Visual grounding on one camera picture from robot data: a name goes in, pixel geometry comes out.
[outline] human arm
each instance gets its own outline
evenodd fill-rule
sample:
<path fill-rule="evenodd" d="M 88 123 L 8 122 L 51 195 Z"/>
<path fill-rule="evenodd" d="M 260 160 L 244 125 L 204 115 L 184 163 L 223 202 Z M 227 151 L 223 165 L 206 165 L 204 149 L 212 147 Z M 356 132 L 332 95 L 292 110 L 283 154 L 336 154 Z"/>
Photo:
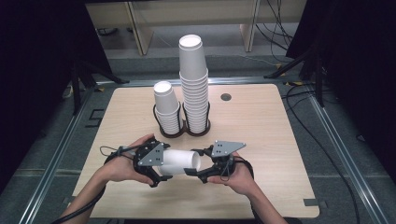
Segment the human arm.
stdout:
<path fill-rule="evenodd" d="M 233 155 L 236 161 L 242 160 L 238 153 L 234 152 Z M 244 163 L 238 162 L 235 165 L 235 170 L 228 180 L 223 180 L 220 176 L 210 176 L 207 181 L 229 186 L 236 193 L 247 196 L 263 223 L 287 223 L 254 181 Z"/>
<path fill-rule="evenodd" d="M 147 134 L 135 142 L 133 142 L 129 147 L 142 145 L 150 138 L 152 138 L 154 134 Z M 153 182 L 150 178 L 145 175 L 141 175 L 134 170 L 133 162 L 131 160 L 131 155 L 129 153 L 125 153 L 121 157 L 116 157 L 113 160 L 109 161 L 102 167 L 100 167 L 90 178 L 81 192 L 78 194 L 76 199 L 70 203 L 70 205 L 64 210 L 61 214 L 61 217 L 67 216 L 75 211 L 77 211 L 82 206 L 91 202 L 96 195 L 102 190 L 102 188 L 109 181 L 120 182 L 123 180 L 135 180 L 144 184 L 152 185 Z M 63 222 L 63 223 L 87 223 L 93 207 L 88 209 L 86 212 L 82 213 L 77 217 L 73 217 L 72 219 Z"/>

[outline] person's left hand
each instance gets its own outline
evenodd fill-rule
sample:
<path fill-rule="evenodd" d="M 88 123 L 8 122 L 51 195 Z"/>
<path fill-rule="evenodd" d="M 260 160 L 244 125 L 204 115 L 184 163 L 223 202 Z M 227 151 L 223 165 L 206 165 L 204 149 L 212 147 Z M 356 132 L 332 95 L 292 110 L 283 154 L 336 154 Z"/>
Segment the person's left hand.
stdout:
<path fill-rule="evenodd" d="M 131 145 L 129 145 L 129 147 L 142 145 L 152 137 L 154 137 L 153 133 L 147 134 L 134 141 Z M 133 158 L 133 156 L 129 153 L 124 153 L 123 155 L 131 159 Z M 114 158 L 102 166 L 97 171 L 97 174 L 99 174 L 99 176 L 101 176 L 104 181 L 111 180 L 120 182 L 123 180 L 136 180 L 144 184 L 154 184 L 150 178 L 135 171 L 133 161 L 128 158 L 122 156 Z"/>

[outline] table top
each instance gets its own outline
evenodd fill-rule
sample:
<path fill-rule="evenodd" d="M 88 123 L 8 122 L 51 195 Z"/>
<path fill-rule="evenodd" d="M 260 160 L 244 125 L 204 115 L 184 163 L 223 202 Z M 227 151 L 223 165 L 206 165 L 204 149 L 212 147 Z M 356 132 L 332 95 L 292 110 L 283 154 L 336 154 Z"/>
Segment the table top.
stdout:
<path fill-rule="evenodd" d="M 182 91 L 174 87 L 182 102 Z M 221 100 L 223 93 L 232 96 Z M 278 89 L 272 84 L 210 85 L 211 129 L 204 136 L 183 133 L 165 138 L 152 115 L 152 87 L 119 88 L 113 93 L 91 151 L 77 182 L 77 195 L 106 159 L 99 147 L 128 146 L 135 139 L 154 133 L 172 149 L 205 148 L 215 140 L 243 142 L 238 153 L 254 169 L 255 180 L 283 217 L 317 217 L 317 206 L 304 163 Z M 202 157 L 201 169 L 213 163 Z M 249 201 L 223 185 L 203 184 L 197 177 L 175 175 L 150 188 L 135 181 L 109 182 L 105 195 L 91 217 L 118 218 L 251 218 Z"/>

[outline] human hand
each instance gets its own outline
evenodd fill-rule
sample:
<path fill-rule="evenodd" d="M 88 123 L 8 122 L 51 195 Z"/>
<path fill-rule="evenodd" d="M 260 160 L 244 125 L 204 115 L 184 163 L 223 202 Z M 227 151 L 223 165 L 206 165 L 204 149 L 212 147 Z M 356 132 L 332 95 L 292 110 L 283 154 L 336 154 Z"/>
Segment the human hand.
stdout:
<path fill-rule="evenodd" d="M 234 152 L 233 155 L 236 161 L 242 161 L 242 159 L 239 158 L 240 156 L 237 152 Z M 244 163 L 240 162 L 235 165 L 235 170 L 233 171 L 228 180 L 224 179 L 224 177 L 216 175 L 210 176 L 207 179 L 207 182 L 229 186 L 236 193 L 243 195 L 248 195 L 251 191 L 258 187 L 253 177 L 251 176 L 249 169 Z"/>
<path fill-rule="evenodd" d="M 128 147 L 142 145 L 152 137 L 154 137 L 153 133 L 147 134 L 134 141 Z M 125 152 L 123 153 L 123 156 L 116 157 L 113 160 L 109 161 L 104 166 L 102 166 L 95 174 L 101 176 L 104 181 L 111 180 L 115 182 L 120 182 L 123 180 L 135 180 L 144 184 L 154 184 L 150 178 L 145 175 L 139 174 L 134 169 L 132 161 L 133 156 L 131 156 L 131 154 Z"/>

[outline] tall stack of cups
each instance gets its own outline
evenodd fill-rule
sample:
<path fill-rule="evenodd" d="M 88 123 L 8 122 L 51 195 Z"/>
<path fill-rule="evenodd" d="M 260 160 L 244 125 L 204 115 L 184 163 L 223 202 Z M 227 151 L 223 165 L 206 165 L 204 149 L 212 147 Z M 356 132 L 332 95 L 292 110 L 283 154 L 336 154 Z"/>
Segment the tall stack of cups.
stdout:
<path fill-rule="evenodd" d="M 179 40 L 180 80 L 187 128 L 203 133 L 208 127 L 208 71 L 201 37 L 185 35 Z"/>
<path fill-rule="evenodd" d="M 180 102 L 177 100 L 172 84 L 160 81 L 154 85 L 154 113 L 166 134 L 176 134 L 183 128 L 180 115 Z"/>

